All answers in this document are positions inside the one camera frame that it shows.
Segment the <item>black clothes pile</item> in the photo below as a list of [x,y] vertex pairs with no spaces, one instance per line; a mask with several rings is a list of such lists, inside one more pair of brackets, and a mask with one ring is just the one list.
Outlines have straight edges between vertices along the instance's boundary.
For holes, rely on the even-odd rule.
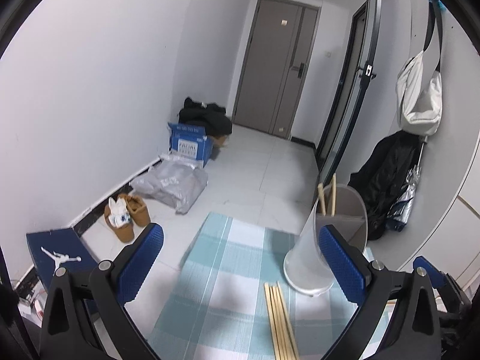
[[232,133],[232,122],[226,115],[226,109],[215,102],[196,102],[187,97],[178,116],[180,124],[203,127],[205,133],[211,137],[228,136]]

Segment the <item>black framed glass door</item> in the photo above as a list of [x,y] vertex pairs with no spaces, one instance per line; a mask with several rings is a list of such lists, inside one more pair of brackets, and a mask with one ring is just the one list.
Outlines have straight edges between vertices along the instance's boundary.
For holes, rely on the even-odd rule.
[[316,149],[317,180],[327,185],[352,137],[360,108],[374,77],[383,0],[366,0],[352,16],[343,68],[324,131]]

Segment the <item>silver folded umbrella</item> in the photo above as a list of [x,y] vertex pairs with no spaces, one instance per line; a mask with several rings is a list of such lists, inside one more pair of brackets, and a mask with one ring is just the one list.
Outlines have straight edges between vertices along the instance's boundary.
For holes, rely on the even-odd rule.
[[420,149],[416,156],[416,162],[408,171],[404,185],[403,193],[397,199],[395,204],[391,207],[385,222],[385,227],[388,230],[397,233],[402,232],[408,224],[409,217],[413,210],[414,198],[416,196],[417,186],[421,178],[422,171],[422,155],[424,147],[428,141],[427,136],[422,136],[420,139]]

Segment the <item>teal plaid placemat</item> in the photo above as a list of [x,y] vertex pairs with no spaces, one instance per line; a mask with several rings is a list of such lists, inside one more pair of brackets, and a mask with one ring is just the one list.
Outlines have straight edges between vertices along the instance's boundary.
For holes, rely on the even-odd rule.
[[160,359],[273,359],[264,286],[280,284],[301,359],[321,359],[356,311],[335,284],[304,296],[284,279],[296,237],[210,213],[148,339]]

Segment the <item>black hanging jacket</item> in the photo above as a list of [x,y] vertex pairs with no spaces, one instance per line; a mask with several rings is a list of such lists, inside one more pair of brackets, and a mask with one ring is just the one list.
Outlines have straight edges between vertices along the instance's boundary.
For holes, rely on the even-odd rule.
[[421,138],[398,131],[381,139],[348,185],[362,197],[367,211],[368,239],[375,241],[386,230],[386,218],[404,190],[408,171],[418,159]]

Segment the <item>brown slipper right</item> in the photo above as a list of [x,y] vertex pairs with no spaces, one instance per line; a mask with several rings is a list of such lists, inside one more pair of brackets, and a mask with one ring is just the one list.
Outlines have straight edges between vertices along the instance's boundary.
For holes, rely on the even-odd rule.
[[128,213],[137,226],[145,227],[151,222],[147,205],[140,196],[120,193],[119,198],[124,199]]

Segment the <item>white hanging bag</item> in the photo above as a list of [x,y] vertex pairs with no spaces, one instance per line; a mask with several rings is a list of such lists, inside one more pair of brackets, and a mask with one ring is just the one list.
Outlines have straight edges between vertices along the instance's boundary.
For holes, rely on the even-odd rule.
[[422,87],[424,51],[403,66],[397,76],[397,121],[399,127],[414,135],[430,137],[437,133],[443,115],[441,72],[434,70],[425,88]]

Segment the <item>bamboo chopstick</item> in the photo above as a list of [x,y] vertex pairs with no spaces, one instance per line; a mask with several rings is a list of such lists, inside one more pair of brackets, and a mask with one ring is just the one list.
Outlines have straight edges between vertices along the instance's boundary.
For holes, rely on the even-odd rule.
[[291,326],[290,317],[289,317],[289,313],[288,313],[288,310],[287,310],[287,304],[285,302],[285,298],[284,298],[284,295],[283,295],[281,284],[279,282],[277,282],[277,291],[279,293],[281,308],[282,308],[282,311],[283,311],[283,314],[284,314],[284,320],[286,322],[287,334],[289,336],[289,345],[290,345],[290,347],[293,351],[294,359],[299,360],[299,351],[298,351],[297,344],[296,344],[296,341],[295,341],[295,334],[294,334],[293,328]]
[[266,301],[266,306],[268,311],[268,321],[269,321],[271,335],[272,335],[272,346],[273,346],[274,356],[276,360],[281,360],[282,359],[281,350],[279,346],[278,333],[277,333],[274,314],[273,314],[270,286],[268,283],[264,283],[264,295],[265,295],[265,301]]
[[337,176],[336,173],[332,175],[330,181],[330,215],[335,216],[336,213],[336,202],[337,202]]
[[273,313],[275,331],[277,335],[279,356],[280,356],[280,359],[288,359],[286,342],[283,336],[283,328],[281,325],[280,313],[279,313],[278,303],[275,295],[275,288],[272,286],[269,286],[268,290],[270,292],[270,298],[272,303],[272,313]]
[[280,313],[280,319],[281,319],[281,325],[282,325],[282,328],[283,328],[283,336],[284,336],[284,340],[286,342],[286,349],[287,349],[287,353],[288,353],[288,359],[293,359],[294,358],[294,354],[293,354],[293,351],[290,347],[290,340],[289,340],[289,336],[287,334],[287,326],[286,326],[286,322],[284,320],[284,314],[283,314],[283,311],[282,311],[282,308],[281,308],[281,303],[280,303],[280,297],[279,297],[279,293],[278,293],[278,288],[276,286],[273,286],[275,288],[275,295],[276,295],[276,299],[277,299],[277,304],[278,304],[278,309],[279,309],[279,313]]
[[326,200],[323,183],[319,183],[317,186],[318,200],[320,203],[320,213],[326,216]]

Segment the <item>grey entrance door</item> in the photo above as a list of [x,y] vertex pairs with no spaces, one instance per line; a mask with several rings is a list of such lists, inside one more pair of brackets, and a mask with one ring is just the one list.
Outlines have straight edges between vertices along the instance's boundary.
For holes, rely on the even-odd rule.
[[233,122],[287,139],[304,87],[320,8],[258,0],[233,106]]

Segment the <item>blue cardboard box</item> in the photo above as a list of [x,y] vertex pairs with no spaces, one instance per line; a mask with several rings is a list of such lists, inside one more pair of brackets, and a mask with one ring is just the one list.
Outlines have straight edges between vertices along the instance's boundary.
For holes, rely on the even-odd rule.
[[212,155],[213,140],[204,127],[169,123],[170,149],[177,155],[196,161],[205,167]]

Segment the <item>grey plastic bag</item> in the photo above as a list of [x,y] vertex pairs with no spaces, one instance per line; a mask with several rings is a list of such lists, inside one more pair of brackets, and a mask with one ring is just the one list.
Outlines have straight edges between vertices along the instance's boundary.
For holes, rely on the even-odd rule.
[[133,191],[185,215],[208,185],[208,173],[199,163],[176,154],[162,154],[160,162],[130,182]]

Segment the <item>white utensil holder cup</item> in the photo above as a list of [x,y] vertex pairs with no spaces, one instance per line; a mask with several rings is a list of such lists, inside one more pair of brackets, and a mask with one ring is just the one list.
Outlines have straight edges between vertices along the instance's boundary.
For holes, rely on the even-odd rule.
[[337,185],[335,216],[330,215],[330,186],[325,187],[326,216],[320,213],[317,199],[294,247],[286,254],[283,272],[287,283],[296,291],[321,295],[335,279],[355,277],[348,253],[363,252],[368,237],[365,204],[350,186]]

